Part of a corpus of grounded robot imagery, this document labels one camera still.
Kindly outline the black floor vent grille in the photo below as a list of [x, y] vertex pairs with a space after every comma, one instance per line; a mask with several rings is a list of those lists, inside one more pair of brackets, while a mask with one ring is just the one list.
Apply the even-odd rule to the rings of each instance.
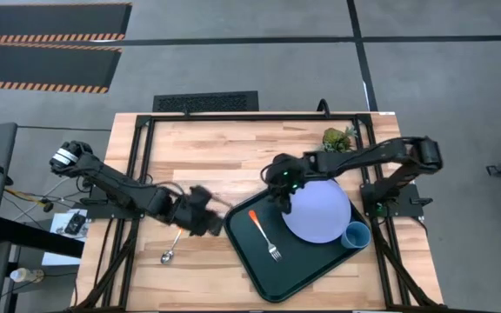
[[259, 111], [257, 91], [154, 96], [153, 112]]

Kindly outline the white paper sheet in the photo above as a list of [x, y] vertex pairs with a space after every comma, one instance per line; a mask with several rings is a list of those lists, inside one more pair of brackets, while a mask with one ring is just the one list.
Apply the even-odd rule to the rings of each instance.
[[[86, 223], [77, 235], [64, 233], [64, 228], [74, 213], [79, 212], [86, 216]], [[86, 242], [89, 223], [86, 210], [74, 209], [64, 213], [56, 213], [50, 222], [52, 245], [43, 253], [43, 266], [79, 265], [83, 254], [83, 245]]]

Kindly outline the light blue plastic cup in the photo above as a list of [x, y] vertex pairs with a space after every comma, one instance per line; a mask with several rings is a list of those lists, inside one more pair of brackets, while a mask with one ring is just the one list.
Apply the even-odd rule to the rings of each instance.
[[346, 249], [363, 249], [371, 242], [371, 231], [365, 223], [350, 222], [341, 236], [341, 244]]

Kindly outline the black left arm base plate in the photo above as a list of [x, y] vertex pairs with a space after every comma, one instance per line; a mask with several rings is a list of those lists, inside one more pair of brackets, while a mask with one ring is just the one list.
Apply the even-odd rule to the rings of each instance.
[[107, 195], [94, 186], [87, 197], [83, 197], [77, 203], [77, 207], [87, 211], [89, 219], [139, 219], [144, 217], [140, 210], [119, 207]]

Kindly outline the black mat with hazard stripes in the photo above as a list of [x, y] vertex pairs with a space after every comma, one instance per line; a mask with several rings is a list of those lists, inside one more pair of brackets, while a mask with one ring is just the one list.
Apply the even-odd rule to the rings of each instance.
[[0, 89], [103, 94], [121, 55], [114, 47], [0, 43]]
[[0, 43], [121, 40], [131, 3], [0, 5]]

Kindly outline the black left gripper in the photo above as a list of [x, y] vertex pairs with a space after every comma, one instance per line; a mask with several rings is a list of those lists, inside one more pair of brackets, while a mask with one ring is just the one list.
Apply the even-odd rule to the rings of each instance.
[[179, 226], [192, 236], [219, 236], [223, 228], [223, 217], [207, 205], [212, 194], [203, 186], [190, 187], [190, 194], [182, 202], [179, 212]]

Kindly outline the small black handheld device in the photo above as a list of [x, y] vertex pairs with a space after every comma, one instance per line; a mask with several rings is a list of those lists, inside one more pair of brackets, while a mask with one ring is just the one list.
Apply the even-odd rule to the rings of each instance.
[[86, 223], [86, 216], [79, 212], [73, 214], [66, 227], [64, 233], [68, 235], [77, 235]]

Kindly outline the black aluminium table frame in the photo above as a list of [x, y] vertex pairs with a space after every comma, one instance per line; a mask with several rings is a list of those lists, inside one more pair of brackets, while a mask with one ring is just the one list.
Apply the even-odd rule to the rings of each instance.
[[[183, 187], [200, 184], [214, 192], [214, 209], [258, 193], [260, 170], [280, 153], [295, 156], [314, 150], [328, 128], [343, 129], [340, 114], [197, 114], [159, 116], [153, 130], [134, 113], [116, 115], [103, 160], [126, 171], [148, 158], [157, 181]], [[162, 254], [177, 231], [151, 218], [140, 223], [126, 308], [129, 311], [272, 310], [262, 299], [226, 236], [181, 235], [169, 264]], [[368, 247], [319, 278], [279, 310], [377, 310], [384, 307], [376, 253]]]

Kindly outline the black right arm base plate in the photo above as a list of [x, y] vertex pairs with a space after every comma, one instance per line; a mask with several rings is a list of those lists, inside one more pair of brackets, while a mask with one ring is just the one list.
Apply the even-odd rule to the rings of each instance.
[[409, 183], [387, 196], [376, 196], [374, 184], [364, 184], [360, 188], [364, 212], [368, 217], [421, 217], [423, 207], [433, 202], [432, 198], [420, 197], [417, 185]]

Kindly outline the fork with orange handle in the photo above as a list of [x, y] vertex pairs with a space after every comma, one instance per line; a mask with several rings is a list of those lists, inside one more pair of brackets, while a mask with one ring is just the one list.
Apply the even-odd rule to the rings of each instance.
[[250, 219], [252, 220], [252, 222], [257, 226], [261, 235], [263, 236], [263, 238], [267, 244], [267, 249], [268, 249], [269, 254], [276, 262], [279, 262], [282, 259], [282, 255], [279, 252], [279, 250], [277, 249], [277, 247], [270, 241], [270, 239], [265, 234], [264, 229], [258, 220], [257, 213], [254, 210], [250, 210], [248, 212], [248, 215], [249, 215]]

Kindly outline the clear plastic bottle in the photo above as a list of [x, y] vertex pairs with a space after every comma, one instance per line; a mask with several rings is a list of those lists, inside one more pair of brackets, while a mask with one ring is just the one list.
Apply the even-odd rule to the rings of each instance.
[[15, 283], [40, 283], [44, 279], [43, 270], [18, 268], [11, 271], [9, 278]]

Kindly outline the dark green plastic tray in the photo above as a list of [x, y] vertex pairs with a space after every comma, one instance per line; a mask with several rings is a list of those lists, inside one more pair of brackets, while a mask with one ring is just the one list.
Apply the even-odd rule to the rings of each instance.
[[[250, 210], [257, 213], [265, 234], [281, 253], [279, 262], [269, 254], [263, 236], [248, 215]], [[282, 214], [264, 190], [234, 207], [224, 219], [225, 233], [257, 293], [270, 303], [287, 300], [363, 250], [346, 249], [341, 237], [328, 243], [306, 242], [289, 230]], [[353, 221], [365, 223], [351, 202]]]

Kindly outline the lavender round plate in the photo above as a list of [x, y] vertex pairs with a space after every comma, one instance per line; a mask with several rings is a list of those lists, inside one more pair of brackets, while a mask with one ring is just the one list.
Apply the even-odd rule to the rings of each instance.
[[333, 179], [309, 181], [290, 194], [291, 212], [282, 218], [289, 230], [309, 243], [338, 239], [351, 221], [351, 202]]

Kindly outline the small potted succulent plant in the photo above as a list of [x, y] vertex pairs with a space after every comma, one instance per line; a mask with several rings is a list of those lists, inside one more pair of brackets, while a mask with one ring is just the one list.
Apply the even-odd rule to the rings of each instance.
[[324, 131], [323, 149], [326, 152], [346, 152], [351, 149], [351, 140], [357, 137], [357, 131], [353, 126], [345, 130], [329, 128]]

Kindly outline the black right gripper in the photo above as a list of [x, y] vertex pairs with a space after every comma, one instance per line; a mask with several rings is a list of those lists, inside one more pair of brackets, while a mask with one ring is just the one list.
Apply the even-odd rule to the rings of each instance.
[[288, 154], [274, 157], [272, 163], [262, 169], [262, 181], [267, 185], [270, 201], [289, 215], [292, 212], [291, 194], [305, 185], [307, 162]]

